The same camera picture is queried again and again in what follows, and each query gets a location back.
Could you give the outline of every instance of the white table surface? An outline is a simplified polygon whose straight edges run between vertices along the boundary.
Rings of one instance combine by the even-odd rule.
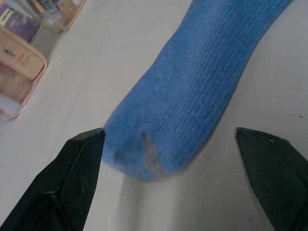
[[[0,121],[0,224],[65,141],[102,127],[153,63],[191,0],[88,0],[15,121]],[[152,182],[101,164],[85,231],[266,231],[236,127],[288,139],[308,157],[308,1],[265,33],[211,138],[189,166]]]

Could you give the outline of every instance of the sock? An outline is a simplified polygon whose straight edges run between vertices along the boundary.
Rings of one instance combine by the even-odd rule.
[[[193,0],[105,124],[103,160],[141,179],[185,166],[206,141],[263,33],[291,0]]]

